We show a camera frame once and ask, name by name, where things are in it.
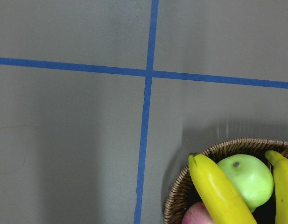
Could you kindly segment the green pear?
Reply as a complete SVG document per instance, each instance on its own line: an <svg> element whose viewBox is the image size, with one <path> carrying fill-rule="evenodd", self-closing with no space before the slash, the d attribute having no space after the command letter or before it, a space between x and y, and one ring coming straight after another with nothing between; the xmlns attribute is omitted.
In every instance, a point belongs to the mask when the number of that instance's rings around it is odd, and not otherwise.
<svg viewBox="0 0 288 224"><path fill-rule="evenodd" d="M218 166L241 194L251 212L272 196L273 176L260 159L247 154L236 154L222 159Z"/></svg>

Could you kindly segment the red pink apple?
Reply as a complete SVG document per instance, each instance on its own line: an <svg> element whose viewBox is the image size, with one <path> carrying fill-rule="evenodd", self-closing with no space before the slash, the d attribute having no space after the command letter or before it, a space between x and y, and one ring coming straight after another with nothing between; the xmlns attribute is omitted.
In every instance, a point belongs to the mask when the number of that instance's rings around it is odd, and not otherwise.
<svg viewBox="0 0 288 224"><path fill-rule="evenodd" d="M182 224L214 224L203 202L193 204L184 214Z"/></svg>

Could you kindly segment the woven brown wicker basket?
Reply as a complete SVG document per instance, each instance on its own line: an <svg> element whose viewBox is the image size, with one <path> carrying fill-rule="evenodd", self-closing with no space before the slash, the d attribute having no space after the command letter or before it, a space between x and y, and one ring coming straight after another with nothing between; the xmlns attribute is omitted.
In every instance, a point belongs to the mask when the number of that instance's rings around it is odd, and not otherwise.
<svg viewBox="0 0 288 224"><path fill-rule="evenodd" d="M270 171L273 170L264 154L267 150L275 150L288 158L288 141L259 138L236 138L210 146L202 151L215 162L235 154L249 154L265 163ZM163 223L180 224L185 212L193 204L201 201L186 165L178 174L168 193L164 204ZM273 224L275 220L275 196L253 212L259 224Z"/></svg>

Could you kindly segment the yellow banana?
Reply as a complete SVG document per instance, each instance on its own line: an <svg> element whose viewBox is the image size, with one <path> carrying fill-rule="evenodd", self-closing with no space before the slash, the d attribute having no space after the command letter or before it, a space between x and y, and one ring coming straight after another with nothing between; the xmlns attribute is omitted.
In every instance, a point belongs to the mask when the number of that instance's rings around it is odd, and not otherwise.
<svg viewBox="0 0 288 224"><path fill-rule="evenodd" d="M288 224L288 159L274 150L266 151L265 157L273 166L275 223Z"/></svg>
<svg viewBox="0 0 288 224"><path fill-rule="evenodd" d="M223 170L204 154L190 154L192 182L216 224L257 223L240 193Z"/></svg>

